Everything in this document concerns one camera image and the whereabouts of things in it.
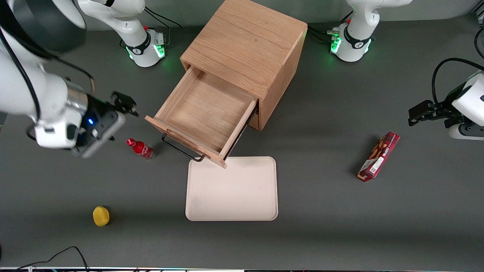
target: bottle cap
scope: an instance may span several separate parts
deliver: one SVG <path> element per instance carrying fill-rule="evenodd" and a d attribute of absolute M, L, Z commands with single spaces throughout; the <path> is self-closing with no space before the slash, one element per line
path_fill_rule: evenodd
<path fill-rule="evenodd" d="M 129 139 L 126 140 L 126 144 L 129 145 L 129 146 L 135 146 L 136 141 L 129 138 Z"/>

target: cabinet top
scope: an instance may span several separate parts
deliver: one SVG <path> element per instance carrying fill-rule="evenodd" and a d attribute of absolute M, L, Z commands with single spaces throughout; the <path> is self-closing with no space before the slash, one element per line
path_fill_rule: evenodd
<path fill-rule="evenodd" d="M 249 0 L 225 0 L 181 60 L 264 98 L 307 24 Z"/>

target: black cable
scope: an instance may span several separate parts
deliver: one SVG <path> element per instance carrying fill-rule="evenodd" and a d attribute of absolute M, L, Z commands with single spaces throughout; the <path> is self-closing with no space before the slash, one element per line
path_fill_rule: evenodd
<path fill-rule="evenodd" d="M 311 31 L 309 31 L 308 33 L 309 33 L 309 34 L 311 34 L 311 35 L 312 35 L 313 37 L 315 37 L 316 39 L 318 39 L 318 40 L 322 41 L 322 42 L 325 42 L 325 43 L 329 43 L 329 42 L 330 42 L 330 40 L 325 40 L 325 39 L 323 39 L 323 38 L 321 38 L 321 37 L 318 37 L 316 34 L 312 33 Z"/>
<path fill-rule="evenodd" d="M 86 70 L 82 69 L 81 67 L 79 67 L 79 66 L 77 66 L 75 64 L 72 64 L 72 63 L 70 63 L 70 62 L 68 62 L 66 60 L 63 60 L 63 59 L 61 59 L 61 58 L 59 58 L 57 56 L 54 59 L 57 60 L 60 63 L 63 63 L 65 65 L 67 65 L 67 66 L 69 66 L 71 68 L 74 68 L 74 69 L 78 70 L 79 72 L 85 74 L 89 78 L 89 82 L 91 83 L 91 96 L 94 96 L 94 94 L 96 93 L 96 85 L 94 83 L 94 77 L 91 74 L 89 74 L 88 71 L 86 71 Z"/>
<path fill-rule="evenodd" d="M 156 18 L 155 15 L 151 14 L 148 10 L 145 10 L 146 13 L 148 13 L 151 17 L 153 17 L 155 20 L 157 20 L 158 22 L 164 24 L 167 28 L 168 28 L 168 41 L 166 42 L 166 45 L 168 46 L 170 44 L 170 35 L 171 35 L 171 27 L 167 24 L 165 24 L 164 22 L 162 22 L 160 19 Z"/>
<path fill-rule="evenodd" d="M 32 129 L 35 127 L 35 124 L 31 124 L 27 129 L 25 129 L 25 134 L 29 139 L 36 141 L 37 139 L 30 133 Z"/>
<path fill-rule="evenodd" d="M 353 11 L 348 13 L 348 15 L 346 15 L 343 19 L 341 19 L 340 23 L 344 22 L 352 13 L 353 13 Z"/>
<path fill-rule="evenodd" d="M 322 31 L 322 30 L 319 30 L 319 29 L 315 29 L 315 28 L 313 28 L 313 27 L 311 27 L 311 26 L 307 26 L 307 28 L 308 28 L 309 30 L 312 30 L 312 31 L 317 32 L 317 33 L 323 33 L 323 34 L 326 34 L 326 31 Z"/>
<path fill-rule="evenodd" d="M 87 262 L 86 262 L 86 259 L 84 258 L 84 256 L 82 255 L 81 251 L 79 250 L 79 248 L 78 248 L 77 246 L 70 246 L 70 247 L 68 247 L 68 248 L 66 248 L 66 249 L 64 249 L 64 250 L 62 250 L 62 251 L 60 251 L 60 252 L 56 253 L 54 256 L 52 256 L 52 257 L 51 257 L 49 260 L 47 260 L 47 261 L 39 261 L 39 262 L 33 262 L 33 263 L 30 263 L 30 264 L 26 264 L 26 265 L 24 265 L 24 266 L 21 266 L 21 267 L 17 268 L 17 270 L 20 270 L 20 269 L 22 269 L 22 268 L 29 267 L 29 266 L 32 266 L 32 265 L 40 264 L 40 263 L 48 263 L 48 262 L 52 261 L 52 260 L 53 260 L 53 259 L 54 259 L 54 258 L 55 258 L 57 255 L 61 254 L 62 252 L 66 251 L 66 250 L 68 250 L 68 249 L 71 249 L 71 248 L 75 248 L 75 249 L 77 250 L 77 252 L 78 252 L 78 253 L 79 253 L 79 255 L 81 256 L 82 263 L 84 264 L 84 268 L 86 268 L 86 271 L 89 271 L 89 269 L 88 269 L 88 264 L 87 264 Z"/>
<path fill-rule="evenodd" d="M 479 31 L 476 33 L 476 36 L 474 37 L 474 47 L 476 48 L 476 51 L 477 53 L 479 54 L 479 56 L 481 56 L 481 58 L 484 59 L 484 54 L 481 52 L 481 50 L 479 49 L 479 45 L 478 45 L 478 40 L 479 40 L 479 35 L 482 33 L 484 29 L 481 28 L 479 29 Z"/>
<path fill-rule="evenodd" d="M 177 23 L 177 22 L 175 22 L 175 21 L 173 21 L 173 20 L 170 20 L 170 19 L 166 18 L 166 17 L 165 17 L 165 16 L 163 16 L 163 15 L 159 15 L 158 13 L 156 13 L 156 12 L 152 11 L 152 10 L 151 10 L 149 7 L 145 7 L 145 9 L 146 9 L 146 10 L 148 10 L 149 12 L 153 13 L 154 15 L 160 16 L 161 18 L 163 18 L 163 19 L 165 19 L 165 20 L 167 20 L 167 21 L 170 21 L 170 22 L 172 22 L 172 23 L 174 23 L 174 24 L 178 25 L 180 28 L 182 28 L 182 25 L 180 25 L 179 23 Z"/>
<path fill-rule="evenodd" d="M 148 9 L 145 9 L 146 13 L 148 13 L 151 17 L 153 17 L 155 20 L 157 20 L 158 22 L 164 24 L 167 28 L 170 28 L 169 25 L 165 24 L 164 22 L 162 22 L 160 19 L 156 18 L 155 15 L 151 14 Z"/>
<path fill-rule="evenodd" d="M 435 68 L 434 70 L 434 74 L 432 75 L 432 98 L 434 99 L 434 104 L 439 108 L 441 109 L 442 106 L 439 104 L 439 102 L 437 101 L 437 95 L 436 95 L 436 92 L 435 92 L 435 79 L 437 77 L 437 72 L 439 71 L 439 69 L 442 67 L 442 65 L 444 65 L 446 62 L 449 62 L 449 61 L 457 61 L 457 62 L 462 62 L 462 63 L 465 63 L 465 64 L 468 64 L 474 68 L 477 68 L 479 70 L 482 70 L 484 71 L 484 66 L 481 66 L 475 62 L 472 62 L 472 61 L 469 61 L 469 60 L 465 60 L 465 59 L 461 59 L 461 58 L 449 58 L 449 59 L 445 59 L 443 61 L 441 61 L 437 67 Z"/>
<path fill-rule="evenodd" d="M 477 12 L 483 5 L 484 5 L 484 2 L 482 2 L 477 8 L 475 8 L 474 12 Z"/>
<path fill-rule="evenodd" d="M 353 13 L 353 11 L 351 11 L 350 13 L 348 13 L 343 19 L 341 19 L 340 23 L 344 22 L 346 20 L 346 18 L 348 18 L 351 14 Z M 309 30 L 312 30 L 314 32 L 317 32 L 317 33 L 323 33 L 323 34 L 326 34 L 326 31 L 322 31 L 322 30 L 319 30 L 319 29 L 316 29 L 316 28 L 313 28 L 311 26 L 307 26 L 307 28 Z"/>
<path fill-rule="evenodd" d="M 29 76 L 25 72 L 24 67 L 22 67 L 22 64 L 18 60 L 18 58 L 15 55 L 14 51 L 12 50 L 12 48 L 10 47 L 10 45 L 8 44 L 7 39 L 5 38 L 5 35 L 3 35 L 3 30 L 1 30 L 1 29 L 0 29 L 0 38 L 1 38 L 1 41 L 2 41 L 3 45 L 7 49 L 8 54 L 10 55 L 10 57 L 12 58 L 12 60 L 14 61 L 15 66 L 17 66 L 17 69 L 22 74 L 22 77 L 24 78 L 25 83 L 27 84 L 27 88 L 29 88 L 30 95 L 31 95 L 31 97 L 33 99 L 33 103 L 35 105 L 35 115 L 36 115 L 35 122 L 37 122 L 40 119 L 40 104 L 39 104 L 39 99 L 37 98 L 37 95 L 35 94 L 35 90 L 33 88 L 32 82 L 30 81 Z"/>

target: beige tray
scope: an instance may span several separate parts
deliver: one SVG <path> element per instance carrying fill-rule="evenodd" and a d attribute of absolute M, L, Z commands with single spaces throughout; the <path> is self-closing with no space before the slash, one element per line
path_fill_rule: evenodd
<path fill-rule="evenodd" d="M 277 217 L 276 162 L 229 157 L 223 169 L 191 161 L 185 215 L 191 221 L 270 221 Z"/>

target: yellow ball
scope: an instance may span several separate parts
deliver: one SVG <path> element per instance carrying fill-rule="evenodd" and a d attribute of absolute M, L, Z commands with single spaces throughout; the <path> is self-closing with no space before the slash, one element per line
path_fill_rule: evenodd
<path fill-rule="evenodd" d="M 109 211 L 103 206 L 97 206 L 92 212 L 92 218 L 94 219 L 96 226 L 105 226 L 109 223 Z"/>

